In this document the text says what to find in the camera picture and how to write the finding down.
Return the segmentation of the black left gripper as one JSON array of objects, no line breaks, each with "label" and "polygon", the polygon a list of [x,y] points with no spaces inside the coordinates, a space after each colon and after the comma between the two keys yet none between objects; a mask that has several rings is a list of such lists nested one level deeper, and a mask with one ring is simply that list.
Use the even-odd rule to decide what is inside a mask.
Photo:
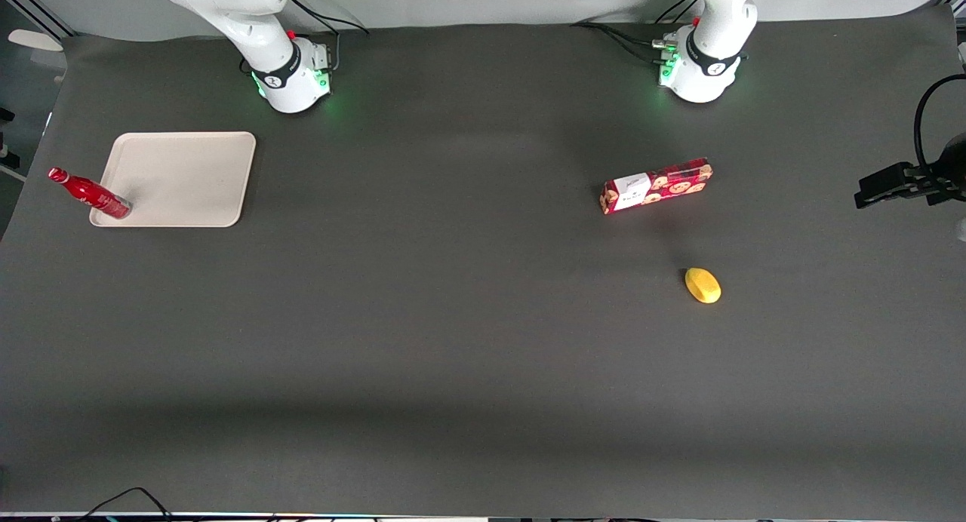
[{"label": "black left gripper", "polygon": [[856,209],[900,198],[926,198],[929,206],[965,202],[965,171],[959,164],[914,167],[911,162],[897,162],[859,179],[858,184]]}]

